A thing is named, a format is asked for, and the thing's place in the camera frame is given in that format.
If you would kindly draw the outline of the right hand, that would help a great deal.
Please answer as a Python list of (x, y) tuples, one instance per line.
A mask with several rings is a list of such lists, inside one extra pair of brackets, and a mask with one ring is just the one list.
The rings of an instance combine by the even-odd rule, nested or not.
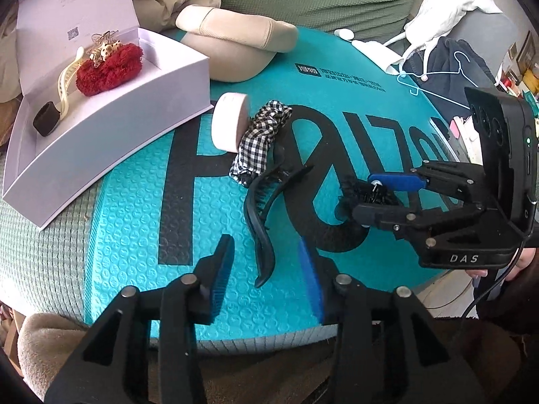
[[(535, 248), (525, 248), (518, 261), (516, 262), (515, 266), (512, 268), (512, 270), (509, 272), (507, 277), (505, 278), (506, 281), (512, 281), (512, 279), (516, 278), (516, 275), (522, 272), (522, 270), (525, 270), (527, 266), (531, 264), (532, 261), (534, 261), (534, 257), (537, 255), (537, 250)], [(478, 278), (478, 277), (485, 277), (488, 274), (487, 269), (471, 269), (466, 270), (466, 274), (470, 276), (471, 278)]]

